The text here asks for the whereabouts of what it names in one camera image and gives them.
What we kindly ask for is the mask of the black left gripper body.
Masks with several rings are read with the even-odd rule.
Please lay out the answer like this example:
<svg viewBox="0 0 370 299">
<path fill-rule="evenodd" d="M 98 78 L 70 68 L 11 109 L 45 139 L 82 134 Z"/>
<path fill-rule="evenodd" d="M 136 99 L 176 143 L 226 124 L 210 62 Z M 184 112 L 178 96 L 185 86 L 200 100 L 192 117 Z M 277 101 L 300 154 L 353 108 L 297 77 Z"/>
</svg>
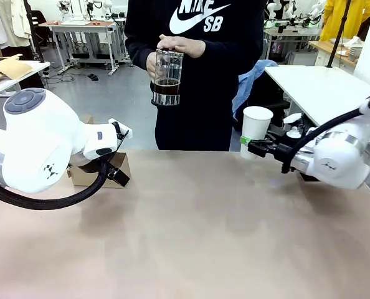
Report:
<svg viewBox="0 0 370 299">
<path fill-rule="evenodd" d="M 73 170 L 78 168 L 84 173 L 96 173 L 97 176 L 102 176 L 106 179 L 118 179 L 118 168 L 111 164 L 113 157 L 116 153 L 108 153 L 102 157 L 87 162 L 83 166 L 69 165 L 69 177 L 73 175 Z"/>
</svg>

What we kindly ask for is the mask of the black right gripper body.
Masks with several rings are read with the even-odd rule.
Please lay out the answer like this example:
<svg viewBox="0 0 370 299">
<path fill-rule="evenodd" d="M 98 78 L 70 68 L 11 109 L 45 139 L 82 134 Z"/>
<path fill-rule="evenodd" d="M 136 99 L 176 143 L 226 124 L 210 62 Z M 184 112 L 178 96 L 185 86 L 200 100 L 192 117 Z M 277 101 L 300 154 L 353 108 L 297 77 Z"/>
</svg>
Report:
<svg viewBox="0 0 370 299">
<path fill-rule="evenodd" d="M 298 171 L 297 168 L 291 166 L 291 159 L 288 157 L 288 154 L 292 150 L 291 147 L 279 143 L 273 147 L 273 157 L 275 160 L 282 163 L 281 173 L 287 174 L 289 172 Z"/>
</svg>

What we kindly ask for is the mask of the person's right hand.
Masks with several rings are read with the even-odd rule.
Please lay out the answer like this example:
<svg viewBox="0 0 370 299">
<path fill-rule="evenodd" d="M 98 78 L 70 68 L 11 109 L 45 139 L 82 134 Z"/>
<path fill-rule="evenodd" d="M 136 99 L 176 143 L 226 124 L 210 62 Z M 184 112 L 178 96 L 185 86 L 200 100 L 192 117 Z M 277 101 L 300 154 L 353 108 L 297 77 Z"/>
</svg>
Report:
<svg viewBox="0 0 370 299">
<path fill-rule="evenodd" d="M 151 52 L 146 59 L 146 71 L 154 83 L 156 78 L 156 52 Z"/>
</svg>

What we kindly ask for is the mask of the person's left hand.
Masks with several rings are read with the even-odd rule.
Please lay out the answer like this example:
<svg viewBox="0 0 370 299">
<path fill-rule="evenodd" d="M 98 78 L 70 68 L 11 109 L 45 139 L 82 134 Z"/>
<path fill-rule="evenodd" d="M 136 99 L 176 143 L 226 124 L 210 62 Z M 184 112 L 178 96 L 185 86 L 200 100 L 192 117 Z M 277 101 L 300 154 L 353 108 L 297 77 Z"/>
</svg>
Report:
<svg viewBox="0 0 370 299">
<path fill-rule="evenodd" d="M 175 50 L 190 56 L 191 58 L 200 58 L 206 49 L 206 44 L 202 40 L 188 39 L 180 36 L 166 36 L 161 34 L 157 49 Z"/>
</svg>

